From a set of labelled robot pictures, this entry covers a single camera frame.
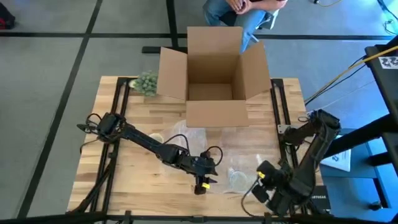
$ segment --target wooden table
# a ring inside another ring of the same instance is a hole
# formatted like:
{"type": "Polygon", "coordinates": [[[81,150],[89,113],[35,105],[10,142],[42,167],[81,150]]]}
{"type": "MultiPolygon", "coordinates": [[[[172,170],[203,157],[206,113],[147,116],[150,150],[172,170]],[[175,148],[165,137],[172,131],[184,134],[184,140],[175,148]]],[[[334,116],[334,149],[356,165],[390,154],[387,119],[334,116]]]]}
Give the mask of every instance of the wooden table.
{"type": "MultiPolygon", "coordinates": [[[[110,111],[117,79],[102,77],[94,113],[102,115],[110,111]]],[[[299,80],[285,78],[284,84],[292,123],[300,124],[297,118],[305,116],[305,107],[299,80]]],[[[223,162],[216,169],[219,176],[215,179],[219,183],[212,185],[205,195],[193,194],[193,176],[167,167],[149,151],[133,142],[121,140],[108,214],[124,215],[126,210],[131,210],[134,215],[245,217],[240,206],[242,194],[217,192],[228,188],[228,167],[231,166],[231,160],[240,161],[241,170],[255,175],[258,162],[268,160],[277,166],[280,159],[271,94],[266,92],[247,100],[247,109],[251,125],[238,128],[236,136],[225,135],[226,130],[221,128],[206,129],[209,146],[220,145],[222,140],[221,146],[226,148],[223,162]]],[[[134,91],[130,93],[127,121],[146,134],[171,128],[176,122],[184,120],[184,117],[185,104],[182,100],[164,96],[147,98],[134,91]]],[[[95,137],[89,134],[85,141],[95,137]]],[[[94,186],[102,145],[102,142],[96,141],[83,148],[68,210],[75,208],[94,186]]],[[[305,151],[306,146],[302,146],[297,152],[299,161],[305,151]]],[[[219,152],[212,151],[212,157],[217,161],[219,152]]],[[[320,172],[317,173],[317,184],[322,184],[320,172]]],[[[102,204],[103,192],[104,188],[99,197],[99,205],[102,204]]],[[[256,215],[268,211],[252,195],[246,198],[245,207],[256,215]]]]}

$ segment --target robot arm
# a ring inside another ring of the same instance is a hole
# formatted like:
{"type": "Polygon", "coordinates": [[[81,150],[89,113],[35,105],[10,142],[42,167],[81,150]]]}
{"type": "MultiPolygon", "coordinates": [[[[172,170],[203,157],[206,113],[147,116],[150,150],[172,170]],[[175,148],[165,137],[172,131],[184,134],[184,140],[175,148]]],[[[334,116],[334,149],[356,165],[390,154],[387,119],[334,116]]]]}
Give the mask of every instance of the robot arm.
{"type": "Polygon", "coordinates": [[[79,124],[80,129],[95,129],[98,139],[103,142],[112,143],[118,139],[130,140],[144,149],[155,154],[162,163],[180,169],[195,177],[195,194],[206,192],[206,184],[214,183],[215,180],[205,177],[207,174],[217,175],[216,164],[207,151],[200,156],[191,156],[188,149],[175,144],[163,144],[137,130],[128,124],[126,119],[119,114],[106,113],[97,126],[79,124]]]}
{"type": "Polygon", "coordinates": [[[291,205],[305,204],[315,188],[315,170],[339,131],[339,119],[323,110],[314,111],[308,123],[301,128],[287,129],[283,137],[285,144],[299,146],[307,136],[315,134],[315,137],[295,170],[289,166],[277,170],[271,163],[264,161],[257,168],[260,184],[252,189],[254,196],[264,203],[269,199],[266,191],[275,189],[267,207],[277,215],[286,214],[291,205]]]}

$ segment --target yellow part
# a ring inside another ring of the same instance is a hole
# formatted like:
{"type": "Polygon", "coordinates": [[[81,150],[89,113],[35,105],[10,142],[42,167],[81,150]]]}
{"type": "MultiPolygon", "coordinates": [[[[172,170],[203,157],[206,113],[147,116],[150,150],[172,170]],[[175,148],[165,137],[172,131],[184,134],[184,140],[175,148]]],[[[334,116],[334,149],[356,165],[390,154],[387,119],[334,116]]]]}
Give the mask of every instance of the yellow part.
{"type": "Polygon", "coordinates": [[[210,184],[202,183],[201,186],[206,188],[206,189],[210,189],[210,184]]]}
{"type": "Polygon", "coordinates": [[[257,174],[258,174],[258,175],[259,175],[259,177],[260,177],[260,178],[262,178],[262,179],[266,177],[266,175],[265,175],[265,174],[263,174],[263,173],[262,173],[262,172],[260,172],[260,171],[259,171],[259,172],[257,172],[257,174]]]}

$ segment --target label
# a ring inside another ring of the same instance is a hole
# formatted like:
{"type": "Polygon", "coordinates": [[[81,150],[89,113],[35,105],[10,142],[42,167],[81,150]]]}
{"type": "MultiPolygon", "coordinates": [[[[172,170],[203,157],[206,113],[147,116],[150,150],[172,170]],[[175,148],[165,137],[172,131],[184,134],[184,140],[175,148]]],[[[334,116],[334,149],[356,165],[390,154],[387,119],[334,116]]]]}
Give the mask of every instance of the label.
{"type": "Polygon", "coordinates": [[[262,172],[260,172],[260,171],[259,171],[259,172],[257,172],[257,173],[258,173],[259,177],[260,177],[260,178],[262,178],[262,179],[266,177],[266,175],[265,175],[265,174],[263,174],[263,173],[262,173],[262,172]]]}
{"type": "Polygon", "coordinates": [[[383,69],[398,69],[398,57],[379,57],[383,69]]]}
{"type": "Polygon", "coordinates": [[[330,201],[326,186],[315,186],[311,195],[312,202],[321,210],[330,210],[330,201]]]}
{"type": "Polygon", "coordinates": [[[210,189],[210,184],[202,183],[201,186],[206,188],[206,189],[210,189]]]}

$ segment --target white chair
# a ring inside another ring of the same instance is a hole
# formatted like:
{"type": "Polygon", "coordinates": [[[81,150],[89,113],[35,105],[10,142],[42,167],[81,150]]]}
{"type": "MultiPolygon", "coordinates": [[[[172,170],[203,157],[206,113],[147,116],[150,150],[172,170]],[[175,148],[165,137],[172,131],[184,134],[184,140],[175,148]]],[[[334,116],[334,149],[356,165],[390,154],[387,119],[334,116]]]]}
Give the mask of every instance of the white chair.
{"type": "MultiPolygon", "coordinates": [[[[279,9],[274,10],[274,11],[267,11],[267,14],[264,17],[264,20],[262,22],[260,22],[260,24],[256,27],[256,30],[263,29],[263,28],[271,30],[272,28],[274,28],[276,17],[278,16],[278,13],[279,13],[279,9]]],[[[255,37],[253,34],[251,35],[251,38],[256,43],[259,42],[259,39],[257,39],[257,37],[255,37]]]]}

